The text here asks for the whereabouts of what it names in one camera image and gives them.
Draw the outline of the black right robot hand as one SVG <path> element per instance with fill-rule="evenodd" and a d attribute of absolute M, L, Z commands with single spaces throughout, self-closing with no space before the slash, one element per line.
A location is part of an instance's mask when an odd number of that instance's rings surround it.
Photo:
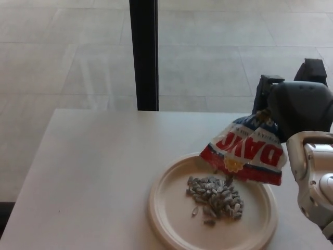
<path fill-rule="evenodd" d="M 292 81 L 263 74 L 257 85 L 252 112 L 267 109 L 282 143 L 303 131 L 329 132 L 332 91 L 321 59 L 306 58 Z"/>

